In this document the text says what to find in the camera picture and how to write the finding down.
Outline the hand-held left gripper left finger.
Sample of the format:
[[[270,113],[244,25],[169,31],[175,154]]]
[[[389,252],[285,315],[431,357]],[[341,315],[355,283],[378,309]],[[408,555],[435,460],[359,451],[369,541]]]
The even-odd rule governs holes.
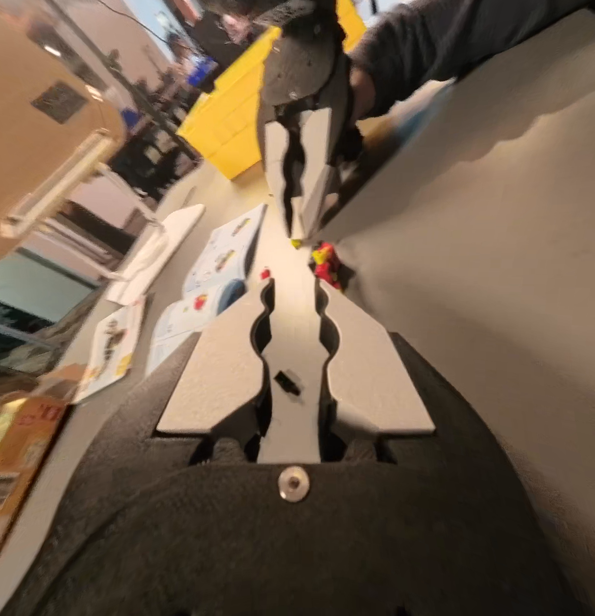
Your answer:
[[[203,330],[156,431],[250,441],[271,422],[268,365],[275,280],[265,278]]]

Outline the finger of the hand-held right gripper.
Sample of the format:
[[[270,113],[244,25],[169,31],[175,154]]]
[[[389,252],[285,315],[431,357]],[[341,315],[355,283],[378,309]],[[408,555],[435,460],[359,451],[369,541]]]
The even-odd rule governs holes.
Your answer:
[[[313,234],[319,226],[326,198],[338,180],[333,157],[338,135],[329,107],[303,113],[301,122],[304,164],[297,204],[297,233]]]
[[[301,212],[305,152],[299,118],[267,123],[263,144],[266,180],[286,235],[304,237]]]

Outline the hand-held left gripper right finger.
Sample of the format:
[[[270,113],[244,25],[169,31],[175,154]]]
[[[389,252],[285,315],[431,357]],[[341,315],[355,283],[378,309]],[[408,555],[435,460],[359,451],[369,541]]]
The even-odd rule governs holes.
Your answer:
[[[316,281],[322,413],[336,435],[430,435],[435,424],[391,335],[329,283]]]

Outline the red yellow lego model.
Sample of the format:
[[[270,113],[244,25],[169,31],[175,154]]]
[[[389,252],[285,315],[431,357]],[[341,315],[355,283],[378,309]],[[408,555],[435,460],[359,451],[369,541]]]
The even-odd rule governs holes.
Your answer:
[[[329,242],[318,242],[310,256],[310,267],[314,276],[332,287],[344,292],[340,280],[341,261],[336,249]]]

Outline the person's right forearm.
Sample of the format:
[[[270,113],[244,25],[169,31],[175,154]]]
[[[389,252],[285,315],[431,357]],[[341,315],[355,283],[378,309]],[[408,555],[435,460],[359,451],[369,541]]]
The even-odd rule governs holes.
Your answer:
[[[376,87],[373,117],[429,81],[447,81],[595,1],[410,1],[378,16],[350,52]]]

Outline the orange cardboard lego box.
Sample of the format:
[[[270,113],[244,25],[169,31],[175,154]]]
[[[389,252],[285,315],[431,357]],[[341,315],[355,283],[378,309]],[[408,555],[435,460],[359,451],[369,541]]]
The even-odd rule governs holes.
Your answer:
[[[47,378],[0,397],[0,549],[32,489],[77,385]]]

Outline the person's right hand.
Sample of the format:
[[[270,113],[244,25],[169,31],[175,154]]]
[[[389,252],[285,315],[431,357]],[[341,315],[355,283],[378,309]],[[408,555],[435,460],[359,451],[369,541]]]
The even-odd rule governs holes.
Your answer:
[[[360,66],[353,65],[349,83],[353,94],[353,107],[350,122],[373,117],[376,111],[376,87],[372,75]]]

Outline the yellow plastic bin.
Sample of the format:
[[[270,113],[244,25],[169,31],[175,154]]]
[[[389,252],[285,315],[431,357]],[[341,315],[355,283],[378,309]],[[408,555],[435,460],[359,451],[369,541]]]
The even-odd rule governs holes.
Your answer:
[[[235,177],[261,159],[257,113],[265,62],[280,30],[269,28],[202,94],[178,130],[202,158],[224,176]]]

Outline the open instruction booklet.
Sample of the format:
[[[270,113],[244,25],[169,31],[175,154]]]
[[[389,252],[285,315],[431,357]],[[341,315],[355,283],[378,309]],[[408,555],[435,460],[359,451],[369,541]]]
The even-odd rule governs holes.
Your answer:
[[[261,203],[217,227],[187,274],[182,297],[155,324],[145,375],[149,376],[188,337],[201,331],[246,292],[246,279],[267,210]]]

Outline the closed instruction booklet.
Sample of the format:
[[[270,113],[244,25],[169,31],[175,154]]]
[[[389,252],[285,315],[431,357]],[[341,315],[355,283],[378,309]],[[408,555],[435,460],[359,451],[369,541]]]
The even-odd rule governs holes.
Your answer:
[[[131,369],[146,303],[147,297],[140,296],[99,322],[73,404],[80,404],[121,380]]]

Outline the storage shelf rack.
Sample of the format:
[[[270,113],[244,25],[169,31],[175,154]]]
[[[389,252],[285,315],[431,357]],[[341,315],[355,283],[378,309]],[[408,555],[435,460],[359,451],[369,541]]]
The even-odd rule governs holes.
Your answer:
[[[185,146],[179,146],[142,104],[145,99],[171,131],[177,133],[201,97],[201,89],[190,81],[196,68],[191,44],[175,33],[167,36],[167,43],[174,61],[159,73],[156,87],[149,88],[146,78],[132,84],[137,91],[132,96],[135,106],[121,111],[127,140],[109,163],[140,196],[149,196],[156,203],[173,184],[203,162],[197,149],[192,148],[187,154]]]

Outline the ceiling air vent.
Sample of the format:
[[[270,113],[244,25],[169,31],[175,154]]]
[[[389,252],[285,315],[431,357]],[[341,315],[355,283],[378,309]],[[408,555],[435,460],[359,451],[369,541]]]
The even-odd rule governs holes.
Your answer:
[[[88,99],[64,81],[56,81],[31,101],[31,106],[64,125],[87,104]]]

